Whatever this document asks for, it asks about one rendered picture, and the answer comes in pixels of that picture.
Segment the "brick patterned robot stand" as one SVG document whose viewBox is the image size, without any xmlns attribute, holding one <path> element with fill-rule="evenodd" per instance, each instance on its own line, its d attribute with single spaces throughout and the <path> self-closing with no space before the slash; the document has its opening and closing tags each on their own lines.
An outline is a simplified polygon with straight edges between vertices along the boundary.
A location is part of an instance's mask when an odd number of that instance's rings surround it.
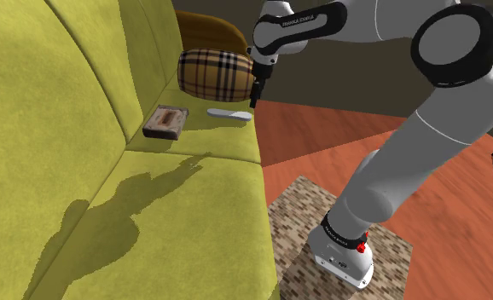
<svg viewBox="0 0 493 300">
<path fill-rule="evenodd" d="M 413 246 L 379 224 L 369 230 L 374 274 L 359 291 L 314 261 L 307 236 L 336 197 L 299 176 L 268 207 L 281 300 L 403 300 Z"/>
</svg>

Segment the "yellow green sofa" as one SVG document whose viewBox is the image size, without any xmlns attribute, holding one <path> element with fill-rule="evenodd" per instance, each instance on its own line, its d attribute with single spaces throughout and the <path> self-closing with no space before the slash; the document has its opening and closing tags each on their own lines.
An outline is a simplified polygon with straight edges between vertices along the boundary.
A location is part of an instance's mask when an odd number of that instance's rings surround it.
<svg viewBox="0 0 493 300">
<path fill-rule="evenodd" d="M 0 300 L 280 300 L 254 124 L 182 49 L 171 0 L 0 0 Z"/>
</svg>

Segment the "brown rectangular box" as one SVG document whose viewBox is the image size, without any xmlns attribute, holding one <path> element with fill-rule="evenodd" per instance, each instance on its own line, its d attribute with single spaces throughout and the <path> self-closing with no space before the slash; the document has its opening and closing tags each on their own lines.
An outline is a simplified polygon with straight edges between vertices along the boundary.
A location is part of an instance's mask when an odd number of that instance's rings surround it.
<svg viewBox="0 0 493 300">
<path fill-rule="evenodd" d="M 143 125 L 142 133 L 148 138 L 177 141 L 188 115 L 189 110 L 185 107 L 158 105 Z"/>
</svg>

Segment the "tan plaid cushion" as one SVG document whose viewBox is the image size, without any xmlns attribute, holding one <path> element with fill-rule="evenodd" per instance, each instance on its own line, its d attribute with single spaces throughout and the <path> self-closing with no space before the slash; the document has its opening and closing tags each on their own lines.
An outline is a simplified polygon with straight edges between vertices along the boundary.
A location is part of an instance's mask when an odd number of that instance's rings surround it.
<svg viewBox="0 0 493 300">
<path fill-rule="evenodd" d="M 217 49 L 183 51 L 177 63 L 181 91 L 209 101 L 239 102 L 250 97 L 255 77 L 253 61 L 234 52 Z"/>
</svg>

